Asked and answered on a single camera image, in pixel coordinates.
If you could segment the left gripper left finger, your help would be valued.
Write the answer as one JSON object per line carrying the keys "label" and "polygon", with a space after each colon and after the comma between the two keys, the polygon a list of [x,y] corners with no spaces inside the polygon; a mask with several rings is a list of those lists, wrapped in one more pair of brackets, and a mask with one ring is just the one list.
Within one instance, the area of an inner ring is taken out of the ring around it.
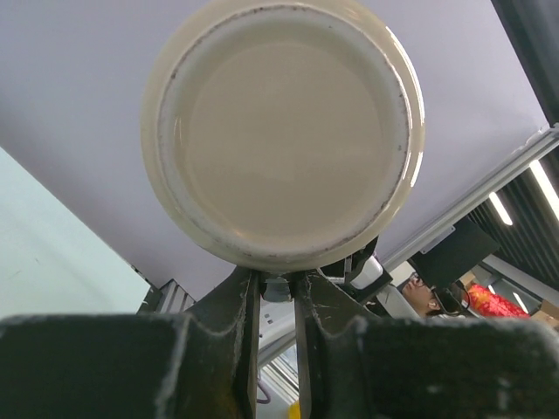
{"label": "left gripper left finger", "polygon": [[252,418],[259,276],[237,268],[184,313],[1,323],[4,418]]}

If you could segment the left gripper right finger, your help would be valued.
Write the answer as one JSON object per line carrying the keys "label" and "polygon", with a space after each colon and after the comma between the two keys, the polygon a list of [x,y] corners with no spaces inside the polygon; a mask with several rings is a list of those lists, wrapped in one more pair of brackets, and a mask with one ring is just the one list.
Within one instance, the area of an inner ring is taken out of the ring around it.
{"label": "left gripper right finger", "polygon": [[558,415],[558,335],[542,323],[379,318],[314,274],[293,297],[305,418]]}

